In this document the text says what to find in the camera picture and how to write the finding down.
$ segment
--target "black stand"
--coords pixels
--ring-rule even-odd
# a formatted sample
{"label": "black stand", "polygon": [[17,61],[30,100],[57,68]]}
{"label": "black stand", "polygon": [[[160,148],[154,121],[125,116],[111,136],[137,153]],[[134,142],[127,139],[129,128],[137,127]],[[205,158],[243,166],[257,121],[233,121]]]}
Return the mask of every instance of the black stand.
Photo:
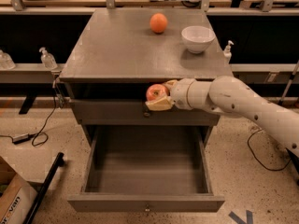
{"label": "black stand", "polygon": [[35,99],[37,97],[36,93],[30,93],[26,95],[26,99],[21,106],[21,110],[19,111],[19,115],[25,115],[28,113],[29,109],[32,107]]}
{"label": "black stand", "polygon": [[297,173],[299,174],[299,158],[288,150],[289,156],[292,160],[293,165],[295,166]]}
{"label": "black stand", "polygon": [[54,175],[58,169],[58,167],[61,167],[64,165],[64,154],[58,153],[56,160],[54,161],[53,165],[50,168],[50,171],[45,179],[45,182],[42,184],[40,191],[37,193],[37,196],[35,198],[35,202],[31,206],[31,209],[29,210],[26,219],[24,220],[23,224],[31,224],[36,212],[38,210],[38,207],[41,205],[41,202],[43,201],[43,198],[49,188],[50,182],[54,178]]}

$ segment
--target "pump bottle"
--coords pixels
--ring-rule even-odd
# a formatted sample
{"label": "pump bottle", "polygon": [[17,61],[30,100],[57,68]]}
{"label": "pump bottle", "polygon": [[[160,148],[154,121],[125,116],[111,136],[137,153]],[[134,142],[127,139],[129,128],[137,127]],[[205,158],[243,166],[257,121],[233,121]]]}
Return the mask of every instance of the pump bottle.
{"label": "pump bottle", "polygon": [[223,51],[227,63],[230,63],[231,58],[232,58],[231,45],[233,45],[233,44],[234,43],[231,40],[229,40],[227,42],[227,45],[226,45],[224,51]]}
{"label": "pump bottle", "polygon": [[0,67],[4,70],[10,70],[16,67],[11,57],[0,49]]}
{"label": "pump bottle", "polygon": [[52,70],[57,68],[58,65],[52,54],[48,53],[45,48],[41,48],[39,52],[42,52],[40,59],[47,69]]}

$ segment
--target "floor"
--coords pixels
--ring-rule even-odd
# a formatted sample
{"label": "floor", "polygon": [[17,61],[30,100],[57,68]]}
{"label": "floor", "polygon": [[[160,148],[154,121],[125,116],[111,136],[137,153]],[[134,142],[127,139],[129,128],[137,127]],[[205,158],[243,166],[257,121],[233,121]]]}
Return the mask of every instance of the floor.
{"label": "floor", "polygon": [[[53,107],[52,100],[39,98],[28,114],[19,115],[21,104],[21,98],[0,99],[0,134],[38,132]],[[58,152],[64,153],[65,166],[58,169],[36,213],[35,224],[297,224],[298,174],[292,163],[281,172],[270,172],[254,160],[247,141],[258,129],[247,119],[221,117],[210,136],[206,159],[211,184],[215,195],[225,197],[218,213],[77,213],[67,197],[80,192],[90,147],[67,106],[57,108],[49,119],[44,130],[49,136],[46,144],[33,147],[29,141],[14,146],[10,139],[1,138],[0,155],[26,180],[43,182]],[[254,135],[250,142],[266,166],[278,168],[287,162],[284,149],[265,132]],[[253,221],[247,219],[247,211],[252,212]]]}

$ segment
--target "black cable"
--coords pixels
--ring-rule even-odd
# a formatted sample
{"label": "black cable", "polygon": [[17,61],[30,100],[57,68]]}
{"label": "black cable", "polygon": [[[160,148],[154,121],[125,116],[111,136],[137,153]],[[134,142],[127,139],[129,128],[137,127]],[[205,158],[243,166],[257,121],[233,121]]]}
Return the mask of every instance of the black cable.
{"label": "black cable", "polygon": [[[48,122],[48,119],[51,117],[51,115],[54,113],[54,111],[55,111],[55,109],[56,109],[56,101],[55,101],[55,94],[54,94],[54,92],[53,92],[53,102],[54,102],[54,108],[53,108],[53,110],[50,112],[50,114],[47,116],[47,118],[46,118],[46,120],[45,120],[45,123],[44,123],[43,127],[39,130],[39,132],[37,132],[37,133],[33,133],[33,134],[24,134],[24,135],[21,135],[21,136],[25,136],[25,137],[23,137],[23,138],[21,139],[21,141],[20,141],[20,139],[19,139],[19,142],[16,142],[16,137],[14,138],[14,137],[12,137],[12,136],[10,136],[10,135],[1,135],[1,134],[0,134],[0,137],[10,138],[10,139],[11,139],[11,142],[14,143],[14,144],[19,144],[19,143],[25,142],[25,141],[27,141],[27,140],[33,138],[32,142],[31,142],[31,145],[32,145],[33,147],[37,147],[37,146],[41,146],[41,145],[45,144],[45,143],[48,141],[49,137],[48,137],[48,135],[47,135],[46,133],[44,133],[44,132],[42,132],[42,131],[45,129],[45,127],[46,127],[46,125],[47,125],[47,122]],[[41,141],[41,142],[35,144],[35,140],[38,138],[38,136],[41,136],[41,135],[46,136],[45,140],[43,140],[43,141]]]}
{"label": "black cable", "polygon": [[0,137],[2,137],[2,138],[10,138],[11,142],[13,141],[13,137],[10,136],[10,135],[0,135]]}
{"label": "black cable", "polygon": [[[47,122],[48,122],[48,119],[51,117],[51,115],[54,113],[54,111],[55,111],[55,109],[56,109],[56,101],[55,101],[55,95],[54,95],[54,93],[53,93],[53,102],[54,102],[54,108],[53,108],[53,110],[50,112],[50,114],[47,116],[47,118],[46,118],[46,120],[45,120],[45,123],[44,123],[44,126],[40,129],[39,132],[34,133],[34,134],[30,134],[30,137],[33,137],[33,140],[32,140],[32,142],[31,142],[31,145],[32,145],[33,147],[41,146],[41,145],[45,144],[45,143],[48,141],[48,139],[49,139],[48,135],[47,135],[46,133],[42,132],[42,131],[45,129],[45,127],[46,127],[46,125],[47,125]],[[35,144],[35,140],[36,140],[36,139],[38,138],[38,136],[40,136],[40,135],[44,135],[44,136],[46,136],[46,139],[45,139],[44,141],[41,141],[41,142]]]}
{"label": "black cable", "polygon": [[261,166],[262,166],[263,168],[265,168],[265,169],[268,170],[268,171],[278,172],[278,171],[282,171],[282,170],[284,170],[284,169],[289,165],[289,163],[291,162],[291,159],[288,160],[288,162],[285,164],[284,167],[282,167],[282,168],[278,168],[278,169],[272,169],[272,168],[268,168],[268,167],[266,167],[266,166],[265,166],[265,165],[264,165],[264,164],[263,164],[263,163],[256,157],[256,155],[255,155],[255,153],[254,153],[252,147],[250,146],[249,141],[250,141],[250,139],[251,139],[251,137],[252,137],[253,135],[255,135],[256,133],[258,133],[258,132],[260,132],[260,131],[262,131],[262,129],[261,129],[261,130],[258,130],[258,131],[256,131],[256,132],[254,132],[254,133],[249,137],[249,139],[248,139],[248,141],[247,141],[247,144],[248,144],[248,146],[249,146],[249,149],[250,149],[250,151],[251,151],[251,153],[252,153],[254,159],[255,159],[258,163],[260,163]]}

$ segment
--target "orange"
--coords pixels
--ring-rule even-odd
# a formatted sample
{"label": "orange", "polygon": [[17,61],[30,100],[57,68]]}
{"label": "orange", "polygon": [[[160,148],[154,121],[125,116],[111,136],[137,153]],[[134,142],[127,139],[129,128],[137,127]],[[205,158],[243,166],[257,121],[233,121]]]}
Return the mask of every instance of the orange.
{"label": "orange", "polygon": [[149,21],[150,29],[156,34],[161,34],[166,29],[167,24],[167,17],[162,13],[152,15]]}

